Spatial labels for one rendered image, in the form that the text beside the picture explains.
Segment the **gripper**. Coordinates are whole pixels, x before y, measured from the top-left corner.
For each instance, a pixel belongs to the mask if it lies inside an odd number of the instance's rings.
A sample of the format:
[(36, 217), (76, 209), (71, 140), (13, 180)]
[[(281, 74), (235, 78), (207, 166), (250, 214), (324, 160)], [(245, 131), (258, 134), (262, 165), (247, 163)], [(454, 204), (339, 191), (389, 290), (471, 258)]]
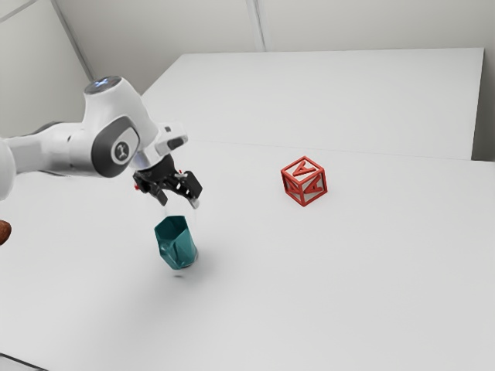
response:
[(191, 171), (178, 172), (171, 155), (166, 155), (151, 168), (135, 171), (133, 179), (137, 189), (154, 197), (161, 206), (165, 206), (168, 202), (164, 193), (165, 190), (172, 191), (189, 200), (194, 209), (198, 209), (200, 206), (198, 198), (203, 187)]

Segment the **teal faceted mug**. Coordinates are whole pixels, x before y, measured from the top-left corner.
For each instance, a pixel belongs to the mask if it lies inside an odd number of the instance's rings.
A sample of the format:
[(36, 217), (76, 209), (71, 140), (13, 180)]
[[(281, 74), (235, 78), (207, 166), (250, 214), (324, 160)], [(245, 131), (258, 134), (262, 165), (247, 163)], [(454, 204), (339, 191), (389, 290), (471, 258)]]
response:
[(185, 216), (167, 216), (154, 231), (159, 254), (173, 270), (182, 270), (196, 261), (198, 250)]

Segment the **red letter block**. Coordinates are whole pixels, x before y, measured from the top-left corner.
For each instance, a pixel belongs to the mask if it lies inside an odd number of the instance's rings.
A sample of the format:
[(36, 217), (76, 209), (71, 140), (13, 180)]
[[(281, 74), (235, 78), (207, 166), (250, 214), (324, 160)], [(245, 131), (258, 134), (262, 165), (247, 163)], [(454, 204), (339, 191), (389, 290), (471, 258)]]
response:
[(302, 156), (281, 169), (285, 193), (305, 207), (328, 192), (325, 169)]

